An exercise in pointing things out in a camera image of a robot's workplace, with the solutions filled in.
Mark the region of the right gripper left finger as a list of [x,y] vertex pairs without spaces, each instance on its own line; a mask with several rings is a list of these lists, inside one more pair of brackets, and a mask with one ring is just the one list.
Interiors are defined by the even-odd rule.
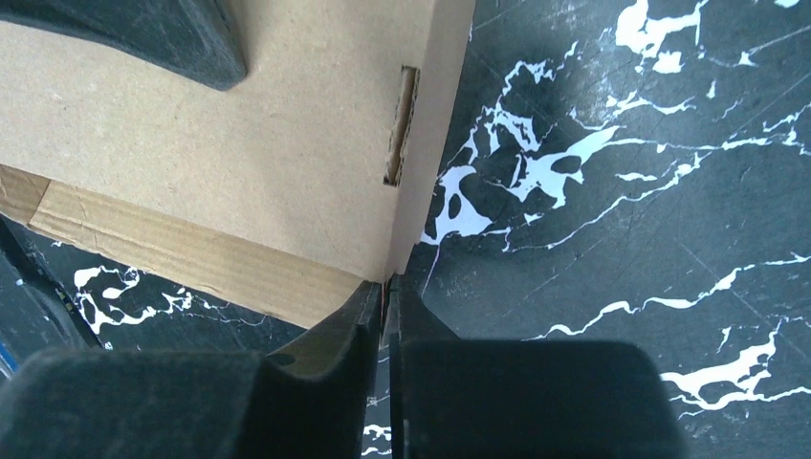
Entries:
[[5,458],[356,458],[382,288],[272,353],[50,350],[1,390]]

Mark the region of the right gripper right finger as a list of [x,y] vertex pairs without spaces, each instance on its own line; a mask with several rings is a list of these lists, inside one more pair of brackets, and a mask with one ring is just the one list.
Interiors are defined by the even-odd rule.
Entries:
[[396,458],[684,458],[654,363],[614,340],[463,339],[386,283]]

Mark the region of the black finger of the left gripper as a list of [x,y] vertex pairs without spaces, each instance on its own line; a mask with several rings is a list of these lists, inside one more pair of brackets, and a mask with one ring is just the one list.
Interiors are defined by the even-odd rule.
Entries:
[[218,91],[248,75],[223,1],[3,1],[1,19],[102,44]]

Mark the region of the brown cardboard box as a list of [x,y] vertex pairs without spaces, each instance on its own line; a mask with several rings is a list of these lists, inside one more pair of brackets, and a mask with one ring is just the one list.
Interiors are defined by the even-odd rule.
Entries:
[[405,271],[475,5],[223,2],[228,91],[1,19],[1,212],[308,328]]

